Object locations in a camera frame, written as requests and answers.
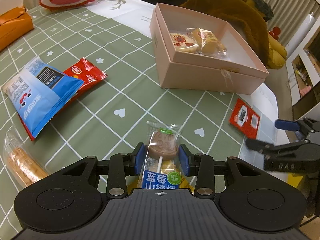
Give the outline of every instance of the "red snack bag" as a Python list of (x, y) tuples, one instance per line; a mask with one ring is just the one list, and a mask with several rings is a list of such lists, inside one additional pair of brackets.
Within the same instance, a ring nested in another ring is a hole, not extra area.
[(239, 98), (229, 122), (243, 132), (248, 138), (257, 138), (260, 116)]
[[(66, 69), (64, 73), (68, 76), (79, 78), (84, 81), (83, 85), (78, 89), (76, 94), (65, 104), (63, 108), (69, 105), (73, 100), (77, 99), (80, 95), (86, 92), (88, 89), (92, 88), (94, 85), (105, 79), (108, 75), (103, 73), (100, 69), (98, 69), (95, 65), (93, 65), (90, 61), (85, 58), (81, 58), (79, 62)], [(27, 134), (30, 137), (30, 140), (33, 141), (35, 138), (32, 136), (29, 129), (26, 127), (25, 123), (21, 119), (18, 114), (20, 121), (25, 128)]]

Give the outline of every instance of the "blue snack bag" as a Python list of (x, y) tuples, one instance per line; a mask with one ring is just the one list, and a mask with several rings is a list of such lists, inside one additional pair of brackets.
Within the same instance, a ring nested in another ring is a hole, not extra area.
[(83, 83), (36, 57), (3, 86), (3, 91), (35, 138)]

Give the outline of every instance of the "blue gripper pad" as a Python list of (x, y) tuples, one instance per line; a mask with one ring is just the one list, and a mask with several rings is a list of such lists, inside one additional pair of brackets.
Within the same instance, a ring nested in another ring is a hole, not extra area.
[(276, 120), (275, 127), (281, 130), (287, 131), (298, 131), (300, 130), (300, 125), (295, 121), (287, 121), (287, 120)]
[(146, 150), (145, 150), (144, 144), (142, 144), (136, 155), (136, 164), (134, 166), (134, 172), (136, 176), (140, 174), (145, 158), (146, 158)]
[(186, 152), (183, 150), (181, 146), (179, 146), (179, 161), (184, 175), (189, 176), (190, 167), (188, 156), (186, 155)]

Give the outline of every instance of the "orange tissue box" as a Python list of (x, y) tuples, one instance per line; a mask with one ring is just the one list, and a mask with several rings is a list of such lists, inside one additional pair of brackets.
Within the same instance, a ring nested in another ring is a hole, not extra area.
[(0, 51), (33, 29), (25, 7), (16, 7), (0, 15)]

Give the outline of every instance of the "table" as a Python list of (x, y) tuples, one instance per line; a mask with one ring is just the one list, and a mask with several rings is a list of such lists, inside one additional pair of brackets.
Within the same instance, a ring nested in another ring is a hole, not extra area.
[[(53, 173), (88, 155), (104, 160), (119, 152), (132, 152), (138, 142), (145, 141), (146, 121), (151, 120), (183, 125), (180, 143), (193, 153), (209, 154), (216, 160), (236, 155), (261, 168), (263, 156), (249, 152), (244, 135), (228, 119), (241, 97), (261, 116), (258, 138), (287, 142), (273, 125), (278, 117), (274, 94), (265, 84), (251, 96), (162, 89), (149, 31), (153, 8), (139, 0), (100, 0), (87, 8), (54, 14), (43, 8), (30, 10), (35, 29), (0, 53), (0, 85), (37, 55), (61, 71), (86, 57), (108, 78), (57, 114), (34, 142), (1, 91), (0, 147), (14, 124), (30, 154)], [(216, 191), (221, 192), (223, 177), (216, 177)], [(100, 192), (105, 192), (106, 181), (107, 176), (101, 176)], [(0, 238), (7, 240), (21, 230), (13, 200), (22, 187), (2, 158), (0, 188)]]

